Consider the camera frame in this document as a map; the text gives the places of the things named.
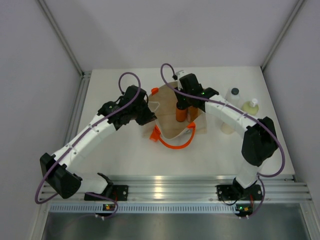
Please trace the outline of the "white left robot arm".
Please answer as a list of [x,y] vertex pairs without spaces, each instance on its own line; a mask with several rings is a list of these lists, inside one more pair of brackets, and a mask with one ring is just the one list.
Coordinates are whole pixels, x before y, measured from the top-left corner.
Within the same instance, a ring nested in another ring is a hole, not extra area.
[[45,153],[40,157],[44,180],[63,199],[87,192],[102,200],[109,199],[113,194],[113,182],[102,173],[79,176],[76,166],[106,137],[130,121],[143,126],[156,120],[148,103],[147,92],[135,85],[129,86],[117,101],[104,103],[86,128],[68,144],[53,154]]

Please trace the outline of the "green pump lotion bottle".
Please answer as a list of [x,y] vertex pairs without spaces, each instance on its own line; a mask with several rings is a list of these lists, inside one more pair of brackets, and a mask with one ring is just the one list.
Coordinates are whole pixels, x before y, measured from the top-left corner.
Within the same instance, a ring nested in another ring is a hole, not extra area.
[[256,116],[259,111],[258,100],[256,98],[253,98],[249,101],[246,101],[242,105],[241,110],[251,116]]

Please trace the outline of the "orange bottle blue spray top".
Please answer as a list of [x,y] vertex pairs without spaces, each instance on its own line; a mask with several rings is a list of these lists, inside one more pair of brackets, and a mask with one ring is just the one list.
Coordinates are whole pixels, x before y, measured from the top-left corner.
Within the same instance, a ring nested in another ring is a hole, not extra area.
[[187,119],[188,108],[182,105],[181,103],[176,103],[175,119],[179,123],[184,122]]

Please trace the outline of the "beige canvas bag orange handles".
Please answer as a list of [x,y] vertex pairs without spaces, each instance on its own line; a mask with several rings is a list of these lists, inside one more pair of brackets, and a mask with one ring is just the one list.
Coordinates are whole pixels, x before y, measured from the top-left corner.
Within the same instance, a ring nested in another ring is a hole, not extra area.
[[175,92],[167,85],[151,89],[148,107],[155,113],[157,119],[142,127],[143,138],[161,142],[167,148],[179,150],[186,148],[196,134],[207,133],[206,116],[200,109],[198,109],[198,117],[193,122],[189,122],[188,108],[186,120],[176,121],[177,102]]

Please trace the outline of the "white square bottle black cap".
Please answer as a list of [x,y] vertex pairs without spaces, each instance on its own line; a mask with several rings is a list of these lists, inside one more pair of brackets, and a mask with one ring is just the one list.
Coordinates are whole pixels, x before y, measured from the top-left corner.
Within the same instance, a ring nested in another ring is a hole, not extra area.
[[230,87],[226,93],[225,100],[238,107],[240,103],[240,90],[237,87]]

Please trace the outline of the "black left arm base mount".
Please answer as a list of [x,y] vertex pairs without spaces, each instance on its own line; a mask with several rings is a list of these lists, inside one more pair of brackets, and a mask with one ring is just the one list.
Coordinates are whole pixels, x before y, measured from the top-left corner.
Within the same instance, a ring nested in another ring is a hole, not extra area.
[[129,193],[128,185],[108,185],[106,189],[101,193],[86,193],[84,195],[85,201],[102,201],[106,198],[117,201],[127,201]]

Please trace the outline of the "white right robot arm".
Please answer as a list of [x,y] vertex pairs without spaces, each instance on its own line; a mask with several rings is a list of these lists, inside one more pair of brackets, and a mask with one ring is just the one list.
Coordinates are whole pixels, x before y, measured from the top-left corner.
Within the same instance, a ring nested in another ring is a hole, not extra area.
[[179,71],[175,95],[183,107],[194,107],[225,122],[242,138],[243,164],[232,182],[232,192],[238,199],[251,193],[257,182],[258,171],[264,161],[279,148],[275,125],[269,117],[256,118],[225,100],[211,87],[203,88],[193,73]]

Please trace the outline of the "cream cylindrical bottle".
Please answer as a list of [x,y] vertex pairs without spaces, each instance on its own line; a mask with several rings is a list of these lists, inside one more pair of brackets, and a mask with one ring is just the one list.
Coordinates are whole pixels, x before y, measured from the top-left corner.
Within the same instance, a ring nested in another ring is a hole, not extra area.
[[220,130],[226,135],[231,135],[235,132],[235,127],[223,122],[220,127]]

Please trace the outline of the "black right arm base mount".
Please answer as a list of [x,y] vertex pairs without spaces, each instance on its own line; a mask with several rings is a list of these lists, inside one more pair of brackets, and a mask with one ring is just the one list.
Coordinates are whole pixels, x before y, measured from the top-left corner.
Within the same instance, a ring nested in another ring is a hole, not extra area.
[[216,186],[217,197],[219,201],[260,201],[262,200],[262,189],[260,185],[254,184],[248,188],[235,186],[232,184],[220,184]]

